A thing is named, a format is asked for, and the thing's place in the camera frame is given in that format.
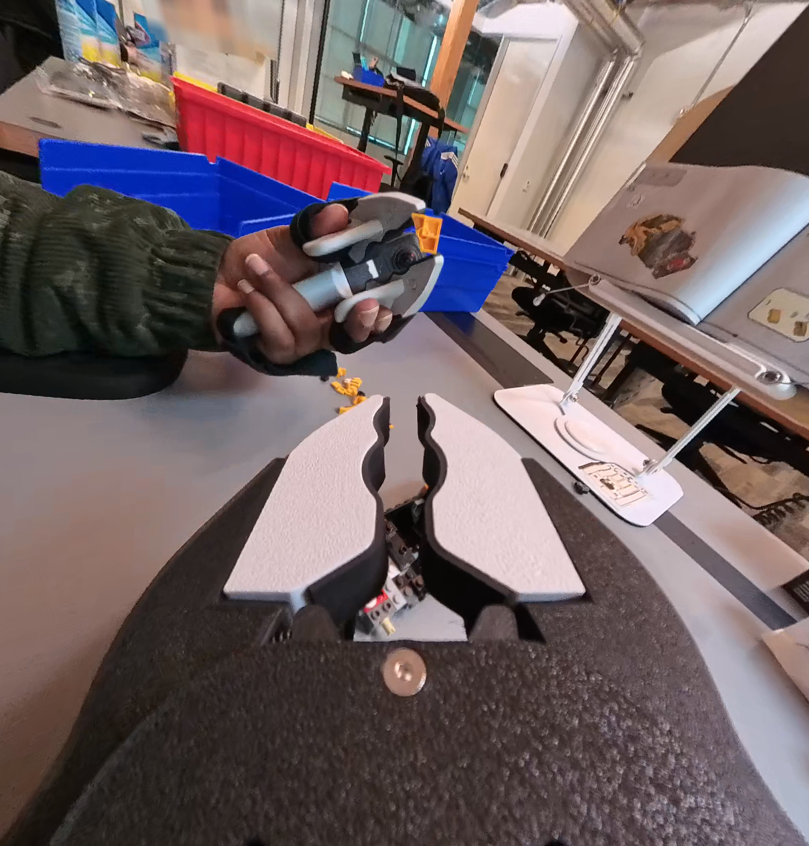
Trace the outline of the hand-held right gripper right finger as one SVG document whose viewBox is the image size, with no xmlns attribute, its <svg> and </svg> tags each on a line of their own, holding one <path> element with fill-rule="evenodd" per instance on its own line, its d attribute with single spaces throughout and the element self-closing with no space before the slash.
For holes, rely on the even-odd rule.
<svg viewBox="0 0 809 846">
<path fill-rule="evenodd" d="M 419 398 L 417 424 L 431 550 L 513 604 L 583 597 L 586 587 L 518 451 L 436 393 Z"/>
</svg>

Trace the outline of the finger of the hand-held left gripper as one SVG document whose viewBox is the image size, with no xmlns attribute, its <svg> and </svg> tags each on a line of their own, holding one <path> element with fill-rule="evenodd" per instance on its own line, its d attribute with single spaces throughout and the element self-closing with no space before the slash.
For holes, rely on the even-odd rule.
<svg viewBox="0 0 809 846">
<path fill-rule="evenodd" d="M 422 311 L 437 284 L 443 264 L 444 257 L 435 255 L 419 261 L 410 268 L 405 280 L 405 292 L 408 294 L 410 304 L 404 310 L 405 315 L 415 315 Z"/>
<path fill-rule="evenodd" d="M 349 212 L 349 227 L 377 221 L 384 232 L 414 227 L 412 216 L 424 214 L 426 203 L 405 193 L 378 193 L 356 198 Z"/>
</svg>

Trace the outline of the orange stickered lego slope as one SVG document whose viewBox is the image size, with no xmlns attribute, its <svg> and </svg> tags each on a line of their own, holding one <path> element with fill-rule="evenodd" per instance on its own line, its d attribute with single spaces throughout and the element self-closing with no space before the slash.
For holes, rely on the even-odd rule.
<svg viewBox="0 0 809 846">
<path fill-rule="evenodd" d="M 423 255 L 437 255 L 443 223 L 442 217 L 417 212 L 412 213 L 410 217 L 414 224 L 420 252 Z"/>
</svg>

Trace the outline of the yellow black lego car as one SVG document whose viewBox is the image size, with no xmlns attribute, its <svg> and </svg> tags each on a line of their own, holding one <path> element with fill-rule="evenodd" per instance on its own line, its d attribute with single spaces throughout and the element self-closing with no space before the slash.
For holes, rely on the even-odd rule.
<svg viewBox="0 0 809 846">
<path fill-rule="evenodd" d="M 357 612 L 355 641 L 392 640 L 396 624 L 427 597 L 420 545 L 422 510 L 428 492 L 429 486 L 423 485 L 414 497 L 384 513 L 388 574 L 378 595 Z"/>
</svg>

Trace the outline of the orange lego pieces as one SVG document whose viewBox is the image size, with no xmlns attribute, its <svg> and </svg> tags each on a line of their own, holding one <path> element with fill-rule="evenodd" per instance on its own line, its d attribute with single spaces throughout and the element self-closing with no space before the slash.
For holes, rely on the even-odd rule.
<svg viewBox="0 0 809 846">
<path fill-rule="evenodd" d="M 349 411 L 360 408 L 370 400 L 389 400 L 389 396 L 384 393 L 369 393 L 362 378 L 349 374 L 344 367 L 337 370 L 334 379 L 328 385 L 338 398 L 333 419 L 344 417 Z"/>
</svg>

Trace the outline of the lego instruction booklet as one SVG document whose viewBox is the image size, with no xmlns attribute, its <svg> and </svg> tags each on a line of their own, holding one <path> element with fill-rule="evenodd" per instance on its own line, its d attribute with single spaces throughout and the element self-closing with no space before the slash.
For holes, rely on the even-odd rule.
<svg viewBox="0 0 809 846">
<path fill-rule="evenodd" d="M 809 390 L 809 177 L 645 164 L 565 259 Z"/>
</svg>

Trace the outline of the lego sticker sheet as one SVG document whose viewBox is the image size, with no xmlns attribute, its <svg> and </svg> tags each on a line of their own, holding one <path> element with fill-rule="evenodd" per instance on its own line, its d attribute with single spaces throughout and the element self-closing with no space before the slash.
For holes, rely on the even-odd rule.
<svg viewBox="0 0 809 846">
<path fill-rule="evenodd" d="M 590 490 L 601 495 L 617 510 L 645 503 L 651 499 L 647 490 L 637 483 L 629 471 L 611 462 L 592 461 L 582 464 L 579 472 L 588 480 Z"/>
</svg>

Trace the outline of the person's left hand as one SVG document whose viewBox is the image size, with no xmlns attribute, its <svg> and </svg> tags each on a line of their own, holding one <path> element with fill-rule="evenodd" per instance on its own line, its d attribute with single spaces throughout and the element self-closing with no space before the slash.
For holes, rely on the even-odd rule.
<svg viewBox="0 0 809 846">
<path fill-rule="evenodd" d="M 254 349 L 243 361 L 268 375 L 323 375 L 335 371 L 330 336 L 349 338 L 358 349 L 385 341 L 395 322 L 392 312 L 375 300 L 357 303 L 342 324 L 331 309 L 314 312 L 295 285 L 319 272 L 319 265 L 298 246 L 288 226 L 272 227 L 237 238 L 220 263 L 212 299 L 219 341 L 220 314 L 246 310 L 256 323 Z"/>
</svg>

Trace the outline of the blue jacket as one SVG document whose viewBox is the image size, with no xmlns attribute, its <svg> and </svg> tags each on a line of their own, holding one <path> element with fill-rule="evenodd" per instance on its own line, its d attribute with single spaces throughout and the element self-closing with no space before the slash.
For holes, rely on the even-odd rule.
<svg viewBox="0 0 809 846">
<path fill-rule="evenodd" d="M 454 144 L 430 137 L 421 155 L 422 173 L 431 183 L 427 204 L 436 212 L 445 212 L 450 207 L 459 176 L 457 153 Z"/>
</svg>

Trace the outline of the black office chair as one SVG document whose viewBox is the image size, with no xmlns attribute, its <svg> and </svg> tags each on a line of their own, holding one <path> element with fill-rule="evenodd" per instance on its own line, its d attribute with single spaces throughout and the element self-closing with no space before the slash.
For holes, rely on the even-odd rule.
<svg viewBox="0 0 809 846">
<path fill-rule="evenodd" d="M 569 285 L 564 271 L 559 269 L 556 274 L 552 274 L 550 270 L 557 268 L 556 265 L 539 263 L 523 250 L 516 251 L 509 266 L 534 282 L 532 287 L 522 285 L 511 292 L 517 315 L 526 316 L 533 322 L 532 328 L 522 337 L 523 340 L 561 371 L 574 374 L 579 366 L 579 350 L 571 359 L 562 359 L 548 347 L 547 336 L 555 336 L 560 344 L 567 344 L 571 336 L 581 346 L 597 338 L 609 312 L 579 290 L 557 294 L 534 307 L 532 299 L 536 289 L 556 289 Z"/>
<path fill-rule="evenodd" d="M 468 129 L 448 118 L 438 95 L 430 89 L 393 77 L 386 79 L 384 89 L 389 90 L 393 98 L 389 115 L 395 118 L 396 135 L 393 156 L 388 156 L 392 164 L 390 182 L 387 185 L 382 184 L 382 189 L 419 196 L 428 202 L 431 189 L 427 184 L 430 179 L 425 173 L 421 159 L 431 132 L 434 131 L 437 139 L 440 140 L 444 132 L 451 132 L 453 136 L 457 136 L 466 133 Z M 410 118 L 413 124 L 418 126 L 418 130 L 410 153 L 405 160 L 400 160 L 399 154 L 403 150 L 402 122 L 405 117 Z"/>
</svg>

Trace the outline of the wooden adjacent desk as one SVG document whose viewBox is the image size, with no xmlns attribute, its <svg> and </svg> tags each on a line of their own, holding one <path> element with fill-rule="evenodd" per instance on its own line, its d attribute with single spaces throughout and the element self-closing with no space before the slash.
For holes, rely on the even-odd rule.
<svg viewBox="0 0 809 846">
<path fill-rule="evenodd" d="M 505 223 L 496 223 L 471 211 L 462 210 L 460 215 L 466 218 L 475 229 L 496 240 L 519 249 L 526 254 L 544 260 L 556 266 L 566 274 L 569 266 L 562 255 L 541 236 Z M 734 371 L 727 365 L 715 365 L 709 354 L 689 352 L 684 342 L 671 340 L 662 329 L 646 328 L 638 319 L 624 315 L 622 327 L 643 343 L 653 347 L 661 354 L 684 365 L 690 371 L 706 377 L 714 384 L 729 388 L 734 382 Z M 738 398 L 748 407 L 778 423 L 782 428 L 792 431 L 809 442 L 809 389 L 799 387 L 794 396 L 774 398 L 760 391 L 757 386 L 737 381 L 741 387 Z"/>
</svg>

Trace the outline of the background standing desk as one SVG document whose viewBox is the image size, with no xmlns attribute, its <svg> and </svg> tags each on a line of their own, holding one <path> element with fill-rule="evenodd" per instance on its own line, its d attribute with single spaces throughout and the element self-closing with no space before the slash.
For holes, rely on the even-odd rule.
<svg viewBox="0 0 809 846">
<path fill-rule="evenodd" d="M 391 77 L 415 84 L 410 80 L 399 78 L 395 75 L 391 75 Z M 364 118 L 361 124 L 357 150 L 358 152 L 366 153 L 371 126 L 375 117 L 384 115 L 393 118 L 389 115 L 393 100 L 391 93 L 389 90 L 384 89 L 385 81 L 382 85 L 374 85 L 348 78 L 344 74 L 336 76 L 334 79 L 342 87 L 343 100 L 364 109 Z"/>
</svg>

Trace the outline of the red storage bin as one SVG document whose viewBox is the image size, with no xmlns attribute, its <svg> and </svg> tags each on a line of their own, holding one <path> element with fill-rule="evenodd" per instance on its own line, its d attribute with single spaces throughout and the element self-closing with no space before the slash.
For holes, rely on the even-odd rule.
<svg viewBox="0 0 809 846">
<path fill-rule="evenodd" d="M 224 159 L 317 198 L 332 184 L 378 191 L 391 168 L 366 153 L 271 113 L 175 77 L 183 152 Z"/>
</svg>

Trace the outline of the white book stand tray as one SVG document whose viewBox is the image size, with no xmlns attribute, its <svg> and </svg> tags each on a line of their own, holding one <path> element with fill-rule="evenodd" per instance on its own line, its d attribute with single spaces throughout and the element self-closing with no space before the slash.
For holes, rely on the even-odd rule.
<svg viewBox="0 0 809 846">
<path fill-rule="evenodd" d="M 719 341 L 598 274 L 588 281 L 586 293 L 592 300 L 636 330 L 645 343 L 656 342 L 669 358 L 694 365 L 716 382 L 736 386 L 744 393 L 773 401 L 789 401 L 796 395 L 798 386 L 781 365 Z"/>
</svg>

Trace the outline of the clear bag of parts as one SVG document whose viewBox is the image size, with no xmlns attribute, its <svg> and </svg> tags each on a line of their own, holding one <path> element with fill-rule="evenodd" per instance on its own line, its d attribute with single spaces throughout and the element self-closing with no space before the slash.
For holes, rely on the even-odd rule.
<svg viewBox="0 0 809 846">
<path fill-rule="evenodd" d="M 101 63 L 68 63 L 38 70 L 41 91 L 93 108 L 119 111 L 153 125 L 174 128 L 172 90 L 159 81 Z"/>
</svg>

